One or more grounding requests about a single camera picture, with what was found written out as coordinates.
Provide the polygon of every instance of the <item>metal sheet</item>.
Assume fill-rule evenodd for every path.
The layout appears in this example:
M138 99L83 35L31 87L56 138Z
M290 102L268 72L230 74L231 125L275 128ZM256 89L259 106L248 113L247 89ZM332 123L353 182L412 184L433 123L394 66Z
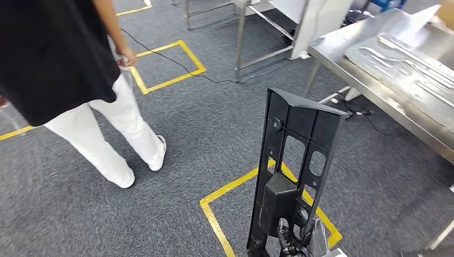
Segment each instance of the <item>metal sheet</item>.
M345 55L405 101L454 132L451 69L387 33L352 46Z

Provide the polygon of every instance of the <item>yellow floor marking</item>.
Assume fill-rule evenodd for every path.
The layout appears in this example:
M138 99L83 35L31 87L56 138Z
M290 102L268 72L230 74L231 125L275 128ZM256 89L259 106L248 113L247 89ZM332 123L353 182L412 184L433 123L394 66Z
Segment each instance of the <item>yellow floor marking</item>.
M19 135L19 134L22 134L24 132L27 132L29 130L32 130L34 129L35 127L32 127L32 126L26 126L26 127L23 127L19 130L16 130L16 131L13 131L13 132L10 132L10 133L7 133L7 134L4 134L4 135L0 135L0 141L2 140L5 140L5 139L8 139L8 138L11 138L15 135Z
M162 47L159 47L159 48L156 48L156 49L153 49L151 51L145 51L145 52L141 52L139 54L137 54L137 57L141 57L141 56L144 56L144 55L149 55L153 52L159 52L159 51L162 51L162 50L165 50L165 49L168 49L168 48L171 48L171 47L176 47L176 46L180 46L183 51L186 52L186 54L188 55L188 57L192 60L192 62L195 64L195 66L197 67L197 69L195 71L192 71L191 74L189 73L186 73L184 75L181 75L179 77L176 77L174 79L171 79L169 81L166 81L166 82L163 82L163 83L160 83L156 86L153 86L153 87L147 87L145 85L145 83L143 82L142 80L142 77L140 76L139 72L137 71L136 68L134 67L131 67L130 70L131 70L131 74L132 74L132 77L135 79L135 82L137 83L137 85L139 86L140 88L140 91L142 91L142 93L145 95L145 94L148 94L152 91L155 91L155 90L158 90L160 88L163 88L163 87L166 87L168 85L171 85L173 83L176 83L176 82L179 82L179 81L182 81L184 79L187 79L189 77L192 77L193 75L197 75L197 74L200 74L202 72L205 72L206 69L205 67L202 65L202 63L197 59L197 57L195 56L194 53L192 53L192 51L187 47L187 45L185 44L185 42L183 40L178 40L177 42L174 42L174 43L171 43L171 44L168 44L166 46L162 46Z
M126 12L120 12L120 13L117 13L117 16L122 16L122 15L129 14L129 13L143 11L143 10L149 9L151 7L153 7L153 6L147 5L147 6L144 6L142 8L139 8L139 9L129 10L129 11L126 11Z
M270 160L268 162L268 167L272 167L273 165L275 165L275 162L273 160ZM224 185L223 187L219 188L218 190L214 191L213 193L209 194L208 196L200 200L200 207L205 213L205 216L207 217L208 222L210 223L214 233L219 239L219 242L221 243L222 248L224 249L225 255L227 257L236 257L236 255L233 252L233 248L230 245L229 241L227 240L227 237L225 236L224 232L222 232L221 226L219 225L209 204L214 200L218 199L219 197L221 197L223 194L227 193L228 191L231 191L232 189L243 184L244 182L252 179L258 174L258 172L259 168L257 167L248 172L247 174L243 175L242 177L235 179L234 181ZM297 178L292 174L292 172L289 170L289 168L287 168L287 166L284 163L282 163L282 172L292 181L297 181ZM306 191L303 191L302 197L309 204L313 203L313 199ZM334 225L331 223L331 221L319 207L317 207L316 214L331 233L331 236L328 238L328 245L330 248L332 248L342 239L342 235L334 227Z

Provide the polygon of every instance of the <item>shoe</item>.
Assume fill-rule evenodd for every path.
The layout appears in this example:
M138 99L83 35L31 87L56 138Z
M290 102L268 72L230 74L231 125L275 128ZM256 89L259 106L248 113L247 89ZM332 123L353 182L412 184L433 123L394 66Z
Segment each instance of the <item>shoe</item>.
M162 164L164 164L165 151L167 150L167 143L165 142L165 138L161 135L158 135L157 138L159 138L159 140L161 141L162 148L160 155L158 155L157 161L152 164L148 164L150 169L153 171L159 171L162 168Z
M121 188L128 188L134 184L134 181L135 181L134 172L131 170L127 181L125 181L124 183L115 183L115 184L117 184L117 186L119 186Z

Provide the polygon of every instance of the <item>metal table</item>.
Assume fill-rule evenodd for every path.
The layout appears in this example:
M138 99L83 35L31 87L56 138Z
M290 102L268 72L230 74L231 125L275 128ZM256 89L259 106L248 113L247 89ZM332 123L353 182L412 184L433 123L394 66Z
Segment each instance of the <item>metal table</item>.
M304 96L309 92L317 70L323 64L454 164L454 134L451 131L344 57L349 47L385 32L452 69L454 35L427 24L433 13L423 11L411 16L399 9L392 9L313 41L308 52L316 59L316 63Z
M272 21L270 18L266 17L263 13L261 13L259 10L257 10L254 5L259 4L259 3L264 3L264 2L269 2L270 0L230 0L228 2L225 2L223 4L213 6L211 8L201 10L201 11L196 11L196 12L190 12L189 11L189 0L184 0L185 4L185 19L186 19L186 28L187 29L192 29L191 27L191 21L190 17L196 16L202 13L206 13L212 10L220 9L226 6L233 6L233 11L234 13L239 14L239 24L238 24L238 35L237 35L237 53L236 53L236 64L235 64L235 81L239 82L240 79L240 70L249 67L253 64L256 64L261 61L265 61L266 59L272 58L276 55L282 54L284 52L291 51L294 48L295 45L295 38L294 36L290 35L285 29L283 29L281 26L276 24L274 21ZM300 22L296 28L295 35L298 35L299 29L301 27L302 21L304 19L304 16L307 11L307 7L309 5L310 0L306 0L303 6L302 10L302 15ZM243 52L243 42L244 42L244 26L245 26L245 21L246 21L246 9L250 9L254 13L256 13L259 17L263 18L267 23L272 25L275 29L277 29L279 32L281 32L284 36L288 37L292 41L292 45L285 47L283 49L274 51L270 54L264 55L262 57L259 57L255 60L249 61L245 64L241 63L241 54Z

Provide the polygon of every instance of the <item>black cable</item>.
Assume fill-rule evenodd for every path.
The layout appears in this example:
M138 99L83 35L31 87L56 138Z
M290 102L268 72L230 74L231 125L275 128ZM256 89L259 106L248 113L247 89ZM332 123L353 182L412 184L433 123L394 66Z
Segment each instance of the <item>black cable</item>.
M361 112L361 111L355 111L352 106L349 104L348 101L345 100L344 96L341 95L341 100L342 100L342 103L347 107L347 110L352 112L352 113L356 113L356 112ZM379 130L377 128L377 126L375 126L375 124L372 122L372 120L368 117L369 115L371 114L374 114L374 112L372 111L367 111L366 114L363 114L362 116L364 116L367 120L367 122L369 123L369 125L372 127L373 130L375 130L376 132L382 134L383 136L385 137L399 137L399 138L402 138L404 137L405 135L404 134L400 134L400 133L396 133L396 134L389 134L389 133L385 133L385 132L382 132L381 130Z
M236 82L236 81L231 80L231 79L224 79L224 80L220 80L220 81L215 81L215 80L213 80L212 78L207 77L207 76L205 76L205 75L192 74L191 71L189 71L189 69L186 68L183 64L181 64L181 63L177 62L176 60L174 60L174 59L172 59L172 58L170 58L170 57L167 57L167 56L165 56L165 55L163 55L163 54L161 54L161 53L159 53L159 52L155 52L155 51L150 50L148 47L146 47L144 44L142 44L139 40L137 40L133 35L131 35L131 33L129 33L128 31L126 31L126 30L124 30L124 29L122 29L122 28L121 28L121 30L122 30L124 33L126 33L130 38L132 38L132 40L134 40L137 44L139 44L139 45L141 45L143 48L147 49L147 51L150 51L150 52L152 52L152 53L154 53L154 54L160 55L160 56L162 56L162 57L164 57L164 58L166 58L166 59L168 59L168 60L170 60L170 61L176 63L178 66L182 67L189 75L192 75L192 76L198 77L198 78L205 78L205 79L209 80L211 83L214 83L214 84L223 83L223 82L230 82L230 83L237 84L237 85L244 85L244 84L248 83L248 82L249 82L250 80L252 80L252 79L257 79L257 78L263 77L263 76L268 75L268 74L271 73L271 72L267 72L267 73L264 73L264 74L262 74L262 75L258 75L258 76L255 76L255 77L251 77L251 78L247 79L247 80L244 81L244 82Z

